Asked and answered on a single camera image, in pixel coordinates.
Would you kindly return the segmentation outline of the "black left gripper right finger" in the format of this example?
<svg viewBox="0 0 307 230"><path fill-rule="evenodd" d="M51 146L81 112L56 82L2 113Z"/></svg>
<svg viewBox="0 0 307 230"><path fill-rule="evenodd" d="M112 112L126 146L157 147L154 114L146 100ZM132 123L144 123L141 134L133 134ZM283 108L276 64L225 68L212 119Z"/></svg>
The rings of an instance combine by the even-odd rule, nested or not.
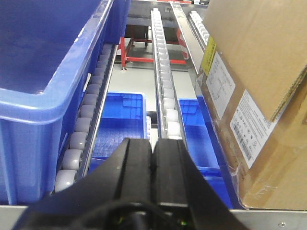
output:
<svg viewBox="0 0 307 230"><path fill-rule="evenodd" d="M155 203L189 230L245 230L195 166L182 140L160 138L154 148Z"/></svg>

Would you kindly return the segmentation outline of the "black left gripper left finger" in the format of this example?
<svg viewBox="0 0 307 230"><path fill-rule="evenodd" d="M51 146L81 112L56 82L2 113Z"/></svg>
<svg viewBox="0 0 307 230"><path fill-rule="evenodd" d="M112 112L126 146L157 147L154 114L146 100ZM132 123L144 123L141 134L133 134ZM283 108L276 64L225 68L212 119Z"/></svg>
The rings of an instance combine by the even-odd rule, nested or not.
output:
<svg viewBox="0 0 307 230"><path fill-rule="evenodd" d="M125 138L111 156L73 185L31 204L19 217L15 230L64 230L73 220L120 198L128 157L147 161L148 140Z"/></svg>

